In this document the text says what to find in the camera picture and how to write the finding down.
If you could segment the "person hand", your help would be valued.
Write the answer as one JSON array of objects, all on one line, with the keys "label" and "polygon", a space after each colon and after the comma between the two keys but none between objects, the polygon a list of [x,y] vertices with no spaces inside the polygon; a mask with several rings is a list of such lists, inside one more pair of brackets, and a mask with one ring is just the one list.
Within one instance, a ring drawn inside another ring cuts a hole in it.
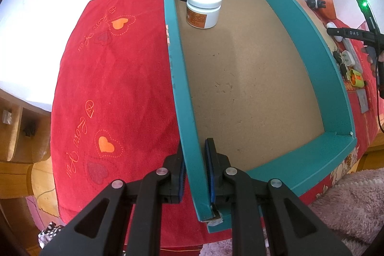
[{"label": "person hand", "polygon": [[376,63],[377,61],[379,62],[383,62],[384,61],[384,58],[383,58],[383,53],[380,53],[379,56],[377,56],[376,54],[376,50],[371,47],[371,46],[364,46],[361,51],[367,55],[367,61],[370,65],[370,69],[371,69],[371,72],[372,72],[372,75],[375,77],[377,74],[376,74]]}]

